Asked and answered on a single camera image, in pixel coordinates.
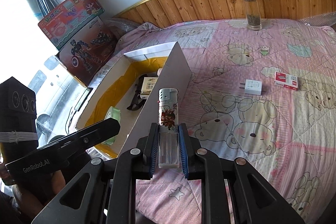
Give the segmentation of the person left hand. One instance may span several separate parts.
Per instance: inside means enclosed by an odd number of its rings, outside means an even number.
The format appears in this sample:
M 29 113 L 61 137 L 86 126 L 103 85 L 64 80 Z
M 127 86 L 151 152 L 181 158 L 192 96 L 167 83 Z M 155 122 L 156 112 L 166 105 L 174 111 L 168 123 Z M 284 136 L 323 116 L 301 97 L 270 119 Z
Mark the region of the person left hand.
M 65 186 L 60 170 L 48 174 L 37 184 L 17 183 L 12 187 L 13 196 L 1 193 L 1 217 L 11 221 L 20 216 L 34 219 Z

